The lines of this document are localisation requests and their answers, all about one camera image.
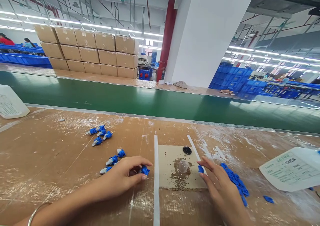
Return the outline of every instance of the clear plastic cup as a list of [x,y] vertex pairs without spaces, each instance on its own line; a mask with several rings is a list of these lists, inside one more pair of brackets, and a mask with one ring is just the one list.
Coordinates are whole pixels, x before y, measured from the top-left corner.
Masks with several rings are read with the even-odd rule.
[[184,159],[181,159],[179,164],[178,164],[178,170],[180,173],[185,173],[187,172],[189,168],[189,163],[185,161]]

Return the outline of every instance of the label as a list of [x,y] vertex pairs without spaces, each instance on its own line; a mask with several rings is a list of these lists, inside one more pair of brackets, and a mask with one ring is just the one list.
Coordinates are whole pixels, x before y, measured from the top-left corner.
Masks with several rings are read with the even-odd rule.
[[292,152],[272,160],[264,167],[264,170],[270,176],[289,185],[320,174],[319,170],[306,164]]
[[15,106],[11,103],[10,99],[6,95],[0,94],[0,114],[1,116],[12,116],[21,114]]

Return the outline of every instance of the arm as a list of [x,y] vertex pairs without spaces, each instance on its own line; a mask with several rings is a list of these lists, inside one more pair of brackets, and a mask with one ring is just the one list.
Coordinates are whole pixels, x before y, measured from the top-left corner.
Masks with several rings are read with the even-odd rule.
[[[146,180],[146,175],[138,173],[141,165],[152,166],[152,163],[141,156],[121,159],[116,166],[100,178],[57,202],[40,208],[31,225],[66,225],[87,205],[117,197],[139,182]],[[25,218],[14,226],[28,225],[29,218]]]
[[217,180],[213,183],[207,175],[200,173],[201,178],[208,186],[214,205],[227,225],[254,226],[246,212],[236,185],[230,181],[226,171],[206,157],[202,157],[202,161],[197,163],[209,169],[216,176]]

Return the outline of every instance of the hand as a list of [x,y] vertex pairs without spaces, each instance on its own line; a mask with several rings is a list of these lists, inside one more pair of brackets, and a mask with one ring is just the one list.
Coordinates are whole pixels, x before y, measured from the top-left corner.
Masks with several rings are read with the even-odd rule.
[[106,174],[81,189],[95,202],[117,197],[139,182],[147,180],[145,174],[139,173],[142,165],[152,166],[152,163],[141,156],[123,158]]
[[238,188],[230,181],[226,171],[204,156],[202,161],[197,161],[197,163],[209,169],[216,177],[214,183],[207,175],[200,173],[200,176],[208,186],[213,203],[227,225],[253,225],[245,210]]

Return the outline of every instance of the green conveyor belt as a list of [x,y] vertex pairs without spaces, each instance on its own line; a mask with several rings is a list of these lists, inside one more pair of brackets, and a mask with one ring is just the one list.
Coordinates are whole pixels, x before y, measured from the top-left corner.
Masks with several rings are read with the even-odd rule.
[[320,133],[320,110],[0,72],[24,103]]

